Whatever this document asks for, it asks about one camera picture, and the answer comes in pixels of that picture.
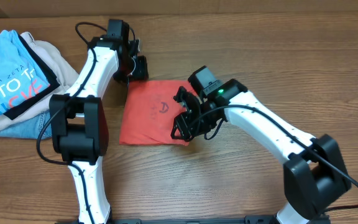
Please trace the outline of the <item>red polo shirt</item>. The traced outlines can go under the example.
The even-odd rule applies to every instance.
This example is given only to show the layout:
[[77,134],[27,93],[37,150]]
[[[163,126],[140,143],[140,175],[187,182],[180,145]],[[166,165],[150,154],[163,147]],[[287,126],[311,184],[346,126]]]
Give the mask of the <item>red polo shirt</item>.
[[184,140],[171,137],[174,118],[185,110],[173,99],[181,86],[194,93],[191,85],[184,80],[130,82],[119,144],[187,146]]

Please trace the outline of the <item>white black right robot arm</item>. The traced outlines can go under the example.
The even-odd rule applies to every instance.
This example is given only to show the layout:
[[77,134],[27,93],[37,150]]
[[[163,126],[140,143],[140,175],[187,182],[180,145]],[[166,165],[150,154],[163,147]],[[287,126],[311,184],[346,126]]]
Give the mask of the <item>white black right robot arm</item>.
[[185,108],[175,117],[171,137],[186,142],[235,125],[265,147],[283,166],[285,206],[276,214],[247,216],[247,223],[330,223],[328,207],[351,182],[338,143],[299,130],[265,107],[235,79],[218,80],[203,66],[180,86],[173,99]]

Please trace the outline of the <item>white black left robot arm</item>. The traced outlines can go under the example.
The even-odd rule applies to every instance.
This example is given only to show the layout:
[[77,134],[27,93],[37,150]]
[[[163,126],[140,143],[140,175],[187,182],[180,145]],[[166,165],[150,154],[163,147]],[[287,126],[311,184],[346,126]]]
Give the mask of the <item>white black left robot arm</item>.
[[140,40],[123,20],[111,19],[105,34],[86,42],[88,58],[75,83],[49,101],[52,143],[72,174],[79,204],[76,223],[112,223],[104,189],[103,157],[109,131],[102,98],[110,80],[128,85],[147,80]]

